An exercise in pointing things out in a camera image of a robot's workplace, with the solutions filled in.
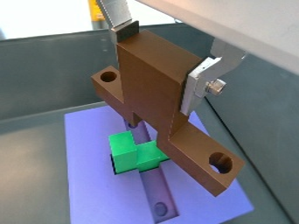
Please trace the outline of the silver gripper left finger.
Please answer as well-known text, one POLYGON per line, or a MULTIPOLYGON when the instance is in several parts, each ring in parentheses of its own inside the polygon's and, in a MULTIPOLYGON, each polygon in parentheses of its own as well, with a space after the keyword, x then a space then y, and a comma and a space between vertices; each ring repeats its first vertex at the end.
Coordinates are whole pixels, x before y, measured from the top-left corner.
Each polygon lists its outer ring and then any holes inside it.
POLYGON ((132 19, 127 0, 96 0, 116 44, 139 33, 139 22, 132 19))

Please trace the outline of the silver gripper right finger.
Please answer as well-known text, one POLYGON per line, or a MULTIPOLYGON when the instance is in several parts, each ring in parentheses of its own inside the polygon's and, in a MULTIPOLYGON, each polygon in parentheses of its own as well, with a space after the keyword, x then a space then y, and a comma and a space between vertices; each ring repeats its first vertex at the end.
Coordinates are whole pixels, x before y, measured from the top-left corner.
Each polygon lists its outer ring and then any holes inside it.
POLYGON ((206 94, 222 93, 227 83, 220 80, 220 76, 232 71, 248 55, 218 38, 214 39, 210 54, 187 76, 180 108, 186 115, 196 109, 206 94))

